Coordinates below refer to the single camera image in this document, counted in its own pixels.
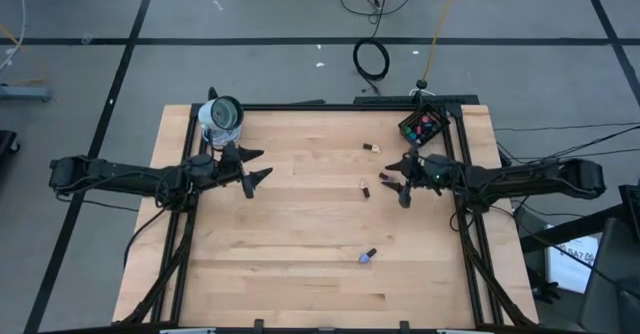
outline wooden table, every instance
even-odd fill
[[[152,167],[180,161],[189,110],[165,107]],[[463,111],[473,163],[499,166],[487,107]],[[240,144],[265,150],[246,169],[274,171],[252,200],[239,185],[201,195],[181,326],[250,327],[256,318],[267,327],[397,328],[401,320],[412,328],[474,326],[460,238],[449,228],[453,196],[416,189],[411,208],[402,209],[377,178],[407,149],[397,128],[407,112],[245,114]],[[364,142],[382,153],[363,150]],[[422,151],[444,154],[441,136]],[[369,199],[360,180],[369,182]],[[506,200],[498,205],[510,209]],[[143,199],[137,227],[156,211],[152,199]],[[133,245],[114,319],[128,315],[157,278],[168,222],[166,215]],[[537,321],[514,221],[492,211],[485,225],[498,281]],[[372,261],[359,264],[373,247]],[[479,275],[478,283],[490,322]],[[164,318],[173,290],[172,282]]]

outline cable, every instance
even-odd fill
[[[385,5],[386,2],[387,2],[387,0],[382,0],[382,6],[380,7],[380,12],[384,11],[384,5]],[[373,89],[373,91],[377,95],[381,95],[380,94],[380,90],[378,89],[378,87],[376,85],[374,85],[372,83],[372,81],[378,81],[378,80],[384,79],[384,77],[386,77],[387,73],[389,72],[389,65],[391,64],[390,63],[390,58],[389,58],[389,52],[387,51],[387,49],[380,42],[378,42],[376,40],[373,40],[373,38],[378,33],[378,28],[380,28],[380,22],[381,21],[382,20],[380,20],[380,18],[379,18],[378,22],[376,23],[376,28],[373,31],[373,34],[369,38],[362,38],[362,39],[358,40],[356,42],[356,45],[353,47],[353,64],[356,66],[358,74],[360,74],[362,79],[364,79],[371,86],[371,88]],[[360,47],[363,44],[372,44],[382,54],[382,57],[384,58],[384,69],[379,74],[368,73],[360,65],[360,61],[358,60],[358,50],[360,50]]]
[[[375,1],[377,1],[377,0],[374,0],[373,2],[370,1],[370,0],[367,0],[367,1],[369,3],[371,3],[374,7],[376,7],[376,8],[378,7],[377,5],[375,5]],[[348,12],[356,14],[356,15],[364,15],[364,16],[368,16],[368,17],[371,17],[371,16],[378,17],[378,20],[383,15],[389,15],[389,14],[393,14],[393,13],[397,12],[398,10],[402,9],[408,2],[409,2],[409,0],[404,0],[402,2],[402,4],[400,4],[397,8],[395,8],[395,9],[393,9],[391,11],[388,11],[386,13],[383,12],[382,9],[380,9],[379,11],[376,9],[376,11],[374,11],[373,13],[363,13],[363,12],[359,12],[357,10],[350,9],[349,7],[346,6],[346,4],[344,3],[344,0],[340,0],[340,3],[342,4],[342,7],[345,10],[347,10]]]
[[[140,235],[140,233],[142,233],[142,231],[144,229],[146,229],[149,225],[151,225],[151,223],[153,223],[156,219],[158,219],[160,217],[160,215],[162,215],[162,213],[164,213],[166,211],[166,209],[162,208],[158,214],[154,215],[153,217],[151,217],[151,219],[147,220],[146,223],[144,223],[138,230],[135,231],[135,233],[133,233],[133,236],[131,237],[131,239],[129,239],[129,243],[127,243],[127,248],[124,250],[124,263],[123,263],[123,267],[127,266],[127,259],[129,258],[129,250],[131,249],[131,245],[133,245],[134,240],[136,240],[136,237],[138,237],[138,235]]]
[[[417,88],[409,90],[409,96],[414,96],[417,91],[420,91],[420,93],[424,93],[424,94],[427,94],[427,95],[437,96],[435,93],[432,93],[432,92],[430,92],[430,91],[428,91],[426,89],[417,89]]]
[[[604,273],[602,273],[600,270],[594,268],[593,266],[589,265],[588,263],[576,258],[575,256],[573,256],[571,253],[569,253],[568,251],[560,248],[557,245],[552,245],[551,243],[549,243],[548,241],[540,238],[539,236],[537,236],[535,233],[533,233],[531,230],[529,230],[527,227],[525,227],[524,225],[522,225],[522,220],[518,220],[518,218],[515,218],[511,213],[509,213],[508,211],[499,208],[497,206],[492,205],[491,207],[498,209],[500,211],[502,211],[503,213],[509,215],[511,218],[514,219],[514,221],[516,222],[516,225],[519,228],[522,228],[524,231],[526,231],[532,238],[534,238],[535,240],[539,241],[540,243],[550,247],[550,248],[554,248],[557,251],[561,252],[562,254],[568,256],[569,258],[572,258],[573,260],[577,261],[578,263],[582,264],[583,266],[589,268],[592,272],[598,274],[602,279],[604,279],[606,282],[608,282],[609,284],[613,285],[617,290],[620,291],[624,291],[626,293],[628,293],[629,295],[633,296],[634,298],[640,300],[640,295],[634,292],[629,291],[628,289],[622,289],[620,288],[620,286],[618,285],[618,283],[615,282],[615,280],[609,278],[607,275],[605,275]]]
[[[19,46],[25,53],[31,55],[36,63],[40,66],[40,69],[42,69],[42,73],[43,73],[43,77],[42,78],[32,78],[32,79],[24,79],[24,80],[19,80],[17,82],[11,83],[11,86],[21,86],[21,85],[30,85],[30,84],[36,84],[36,83],[43,83],[46,81],[47,78],[47,64],[44,63],[44,61],[42,61],[42,59],[40,59],[40,57],[38,57],[36,54],[30,52],[27,50],[27,48],[24,45],[20,45],[20,42],[18,41],[18,39],[16,39],[13,34],[11,34],[11,32],[9,30],[7,30],[7,28],[3,27],[2,25],[0,25],[0,31],[4,34],[4,36],[6,36],[7,38],[9,38],[9,40],[11,40],[13,42],[13,44],[15,44],[16,46]]]
[[[60,196],[60,194],[56,194],[56,199],[61,201],[61,202],[63,202],[63,203],[71,203],[71,199],[62,198]],[[105,204],[105,203],[100,203],[100,202],[93,201],[93,200],[83,200],[82,202],[85,203],[85,204],[93,204],[93,205],[97,205],[97,206],[101,206],[101,207],[105,207],[105,208],[126,210],[126,211],[130,211],[130,212],[134,212],[134,213],[138,212],[138,209],[129,208],[129,207],[123,207],[123,206],[119,206],[119,205]]]
[[[427,68],[424,70],[424,75],[422,76],[422,80],[425,82],[429,77],[429,71],[431,70],[431,61],[433,60],[433,54],[436,51],[436,41],[438,40],[438,36],[440,35],[440,29],[444,25],[445,20],[447,19],[447,15],[449,14],[449,9],[451,9],[451,3],[453,0],[447,0],[444,8],[442,9],[442,14],[440,15],[440,22],[436,27],[436,33],[433,35],[433,40],[431,41],[431,49],[429,50],[429,59],[427,60]]]
[[[456,214],[457,212],[454,212],[449,217],[449,228],[451,228],[451,230],[457,233],[460,230],[453,227],[453,218],[456,216]],[[475,219],[476,219],[475,215],[471,216],[471,220],[469,220],[469,222],[467,223],[467,229],[471,228],[471,225],[473,225],[473,222],[475,221]]]
[[[530,212],[542,215],[542,216],[547,216],[547,217],[554,217],[554,216],[573,216],[573,217],[577,217],[577,218],[583,218],[584,215],[580,215],[580,214],[573,214],[573,213],[553,213],[553,214],[549,214],[549,213],[543,213],[537,209],[534,209],[532,207],[530,207],[528,204],[525,204],[524,201],[519,202],[517,200],[514,200],[514,202],[516,203],[520,203],[520,206],[523,206],[524,208],[526,208],[527,210],[529,210]]]
[[[561,151],[559,151],[559,152],[556,152],[556,153],[554,153],[554,154],[549,155],[548,157],[545,157],[545,158],[542,158],[542,159],[539,159],[539,160],[545,160],[545,159],[550,159],[550,158],[557,158],[557,157],[560,157],[560,156],[563,156],[563,155],[566,155],[566,154],[570,154],[570,153],[576,152],[576,151],[578,151],[578,150],[582,150],[582,149],[584,149],[584,148],[590,147],[590,146],[592,146],[592,145],[595,145],[595,144],[599,144],[599,143],[605,142],[605,141],[607,141],[607,140],[609,140],[609,139],[613,139],[613,138],[617,137],[618,135],[622,135],[622,134],[624,134],[624,133],[628,133],[628,132],[633,131],[633,130],[636,130],[636,129],[640,129],[640,125],[634,126],[633,128],[628,128],[628,129],[625,129],[625,130],[619,131],[619,132],[617,132],[617,133],[609,134],[609,135],[607,135],[607,136],[604,136],[604,137],[601,137],[601,138],[598,138],[598,139],[592,140],[592,141],[590,141],[590,142],[588,142],[588,143],[586,143],[586,144],[572,146],[572,147],[570,147],[570,148],[568,148],[568,149],[561,150]]]
[[[524,197],[524,199],[522,199],[522,201],[520,202],[520,205],[518,205],[518,207],[514,210],[514,213],[517,213],[523,206],[525,206],[525,202],[529,200],[530,196],[531,195],[527,195],[526,197]]]
[[[155,175],[152,175],[152,174],[149,174],[149,173],[145,173],[145,172],[131,172],[131,173],[125,173],[125,174],[120,174],[120,175],[114,175],[114,176],[108,177],[108,178],[106,178],[106,179],[100,180],[100,181],[98,181],[98,182],[95,182],[95,183],[93,183],[93,184],[90,184],[90,185],[88,185],[88,186],[86,186],[86,187],[83,187],[83,188],[81,188],[81,189],[68,191],[67,193],[68,193],[68,194],[83,193],[83,192],[86,192],[86,191],[87,191],[87,190],[89,190],[89,189],[93,189],[93,188],[95,188],[95,187],[98,187],[98,186],[100,186],[100,185],[102,185],[102,184],[105,184],[105,183],[107,183],[107,182],[111,181],[111,180],[119,179],[119,178],[123,178],[123,177],[128,177],[128,176],[131,176],[131,175],[147,176],[147,177],[150,177],[150,178],[155,178],[155,179],[160,180],[160,178],[159,178],[159,177],[157,177],[157,176],[155,176]],[[63,190],[63,189],[65,189],[65,190],[66,190],[66,189],[71,188],[71,187],[73,187],[73,186],[77,185],[78,183],[80,183],[80,182],[82,182],[82,181],[84,181],[84,180],[87,180],[87,179],[91,179],[91,177],[83,177],[83,178],[81,178],[80,180],[78,180],[78,181],[76,181],[76,182],[74,182],[74,183],[72,183],[72,184],[70,184],[70,185],[67,185],[67,186],[64,186],[64,187],[58,188],[58,190]]]
[[[606,124],[588,124],[588,125],[568,125],[559,127],[541,127],[541,128],[494,128],[493,131],[513,131],[513,132],[525,132],[525,131],[542,131],[542,130],[565,130],[565,129],[582,129],[582,128],[600,128],[609,126],[627,126],[627,125],[639,125],[640,122],[627,122],[627,123],[606,123]]]
[[[4,62],[0,64],[0,73],[2,73],[2,71],[7,67],[9,62],[11,62],[11,59],[13,58],[13,56],[16,55],[16,53],[20,49],[20,46],[22,45],[22,41],[24,40],[25,32],[27,31],[27,5],[25,3],[25,0],[20,0],[20,4],[22,6],[22,29],[20,30],[20,40],[18,41],[18,44],[16,44],[13,51],[9,53],[9,55],[4,60]]]
[[[590,153],[590,154],[577,154],[577,155],[563,155],[563,158],[583,158],[583,157],[590,157],[590,156],[600,156],[600,155],[609,155],[609,154],[618,154],[618,153],[628,153],[628,152],[635,152],[635,151],[640,151],[640,148],[631,148],[631,149],[620,149],[620,150],[612,150],[612,151],[606,151],[606,152],[597,152],[597,153]],[[544,159],[544,157],[518,157],[518,159],[522,159],[522,160],[540,160],[540,159]]]
[[[511,159],[513,159],[513,160],[517,161],[517,162],[518,162],[518,163],[520,163],[520,164],[525,164],[525,162],[523,162],[523,161],[520,161],[520,160],[519,160],[519,159],[521,159],[521,158],[516,158],[513,154],[511,154],[511,152],[510,152],[509,150],[507,150],[507,148],[505,148],[505,147],[504,147],[504,145],[500,144],[500,142],[499,142],[499,141],[496,141],[496,144],[498,144],[498,146],[499,146],[502,150],[504,150],[504,152],[505,152],[505,153],[506,153],[506,154],[507,154]]]
[[[363,38],[358,40],[358,42],[356,42],[355,47],[353,48],[353,63],[356,67],[356,70],[358,71],[358,74],[360,74],[360,76],[367,82],[367,84],[369,84],[369,86],[371,87],[371,89],[373,89],[374,93],[376,93],[377,95],[381,95],[380,93],[380,89],[378,89],[378,87],[373,84],[374,81],[379,81],[382,80],[386,77],[386,75],[389,72],[389,66],[391,65],[390,63],[390,58],[389,58],[389,52],[387,51],[387,49],[384,47],[384,45],[382,45],[380,42],[373,40],[373,38],[376,36],[376,34],[378,33],[378,29],[380,27],[380,22],[382,21],[382,16],[383,15],[389,15],[389,14],[393,14],[395,12],[397,12],[398,10],[402,9],[408,2],[409,0],[404,0],[402,2],[402,4],[400,4],[397,8],[389,11],[389,12],[385,12],[384,8],[385,8],[385,3],[386,0],[382,0],[382,4],[380,4],[380,2],[378,0],[366,0],[372,7],[373,7],[373,12],[371,13],[364,13],[364,12],[359,12],[357,10],[353,10],[351,8],[349,8],[344,0],[340,0],[340,4],[342,5],[342,7],[347,10],[348,12],[352,13],[352,14],[356,14],[356,15],[364,15],[367,16],[369,23],[373,24],[376,26],[373,34],[371,35],[371,37],[369,38]],[[360,62],[358,60],[358,50],[360,50],[360,47],[363,44],[372,44],[374,45],[378,51],[382,54],[383,58],[384,58],[384,68],[383,70],[378,73],[378,74],[370,74],[367,71],[365,71],[362,66],[360,65]]]

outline basket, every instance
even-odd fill
[[[421,147],[449,125],[449,120],[431,104],[424,104],[398,124],[402,135],[412,146]]]

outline small object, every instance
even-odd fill
[[[371,250],[369,250],[368,252],[360,255],[360,260],[359,262],[362,264],[368,263],[369,260],[371,260],[371,257],[373,257],[374,255],[376,255],[378,251],[376,250],[376,248],[373,248]]]
[[[394,177],[392,177],[390,175],[387,175],[385,173],[378,174],[378,178],[380,178],[383,181],[388,182],[388,183],[395,183],[396,182],[396,178],[394,178]]]
[[[82,36],[82,39],[80,40],[80,42],[82,43],[82,45],[89,45],[91,44],[94,38],[95,37],[93,36],[93,34],[85,34]]]
[[[374,153],[380,153],[381,151],[379,146],[375,144],[367,144],[367,143],[362,144],[362,149],[371,150]]]
[[[215,5],[215,6],[216,6],[216,8],[218,8],[218,10],[220,10],[220,11],[224,10],[224,8],[222,7],[222,5],[220,5],[220,2],[219,2],[219,1],[217,1],[217,0],[214,0],[214,1],[213,1],[213,5]]]
[[[424,81],[424,80],[422,80],[422,79],[421,79],[421,80],[418,80],[418,81],[416,82],[416,87],[417,87],[418,89],[427,89],[427,82],[426,82],[426,81]]]
[[[366,181],[361,181],[360,182],[360,189],[362,189],[362,192],[364,193],[364,197],[368,198],[371,196],[371,193],[369,193],[369,184],[367,184]]]

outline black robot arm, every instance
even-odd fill
[[[421,157],[405,154],[386,167],[406,177],[405,185],[384,183],[398,191],[400,204],[409,207],[411,188],[449,189],[462,196],[467,207],[485,212],[498,199],[528,195],[562,193],[574,198],[594,199],[606,187],[602,167],[581,159],[548,159],[510,168],[485,169],[467,166],[447,157],[431,154]]]
[[[243,162],[257,158],[262,150],[247,150],[229,142],[220,160],[208,154],[197,155],[182,164],[162,169],[111,163],[86,156],[65,157],[51,162],[49,186],[57,195],[70,195],[89,189],[155,197],[168,210],[184,210],[192,192],[240,181],[247,198],[272,168],[244,173]]]

